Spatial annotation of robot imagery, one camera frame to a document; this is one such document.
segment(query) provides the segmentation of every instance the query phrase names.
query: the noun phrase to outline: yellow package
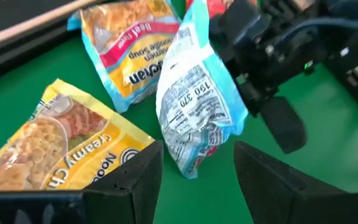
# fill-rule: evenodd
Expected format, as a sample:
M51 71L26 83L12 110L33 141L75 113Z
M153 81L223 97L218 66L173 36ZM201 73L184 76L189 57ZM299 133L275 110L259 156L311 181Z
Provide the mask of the yellow package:
M154 140L91 95L56 80L0 150L0 190L82 189Z
M135 0L82 9L69 18L68 30L82 30L85 49L122 113L155 92L179 24L169 0Z

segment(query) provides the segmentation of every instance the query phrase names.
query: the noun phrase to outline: nutrition facts label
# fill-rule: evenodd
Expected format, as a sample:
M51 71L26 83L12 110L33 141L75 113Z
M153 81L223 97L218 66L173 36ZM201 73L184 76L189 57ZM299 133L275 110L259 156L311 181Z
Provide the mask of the nutrition facts label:
M204 66L196 65L164 94L168 126L179 134L202 131L208 122L231 124L226 103Z

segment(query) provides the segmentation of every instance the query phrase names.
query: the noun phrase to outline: crinkled plastic wrapper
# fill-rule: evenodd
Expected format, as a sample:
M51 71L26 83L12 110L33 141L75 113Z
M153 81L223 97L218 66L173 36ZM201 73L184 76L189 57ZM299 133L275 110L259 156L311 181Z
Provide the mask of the crinkled plastic wrapper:
M85 49L122 113L155 92L179 23L165 0L136 0L80 10L69 18L68 29L82 29Z
M188 10L194 0L186 0L186 10ZM209 17L212 18L216 14L223 14L224 11L232 4L234 0L206 0ZM253 5L257 5L257 0L248 0Z
M156 111L169 153L181 173L197 167L231 134L240 134L248 114L236 85L209 44L206 1L186 13L165 56Z
M0 190L82 189L154 140L61 80L0 150Z

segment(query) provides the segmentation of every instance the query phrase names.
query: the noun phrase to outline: plastic packaging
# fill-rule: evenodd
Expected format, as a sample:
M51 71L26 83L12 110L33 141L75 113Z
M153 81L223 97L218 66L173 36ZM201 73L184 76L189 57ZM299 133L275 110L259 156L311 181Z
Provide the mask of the plastic packaging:
M233 79L208 38L206 1L196 0L168 49L156 112L169 153L194 179L201 161L240 134L248 114Z
M80 10L68 30L82 29L85 49L116 111L155 92L179 19L165 0L115 2Z
M194 0L186 0L186 10L188 10ZM231 5L234 0L207 0L209 17L212 18L216 14L223 14L224 11ZM257 5L257 0L248 0L254 5Z
M61 80L0 150L0 190L82 189L154 140Z

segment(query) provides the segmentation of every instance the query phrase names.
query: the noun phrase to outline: green table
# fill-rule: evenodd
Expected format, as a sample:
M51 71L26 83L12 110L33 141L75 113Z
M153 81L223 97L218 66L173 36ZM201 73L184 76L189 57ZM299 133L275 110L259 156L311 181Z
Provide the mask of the green table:
M91 93L112 107L80 38L69 40L0 78L0 147L31 115L45 87L56 78ZM309 141L284 155L260 118L248 117L241 136L227 143L186 180L165 151L163 182L155 214L159 223L252 223L237 184L233 164L236 139L245 140L307 174L349 192L358 192L358 105L334 78L318 67L281 88L304 119ZM162 139L155 114L155 97L123 114L155 139Z

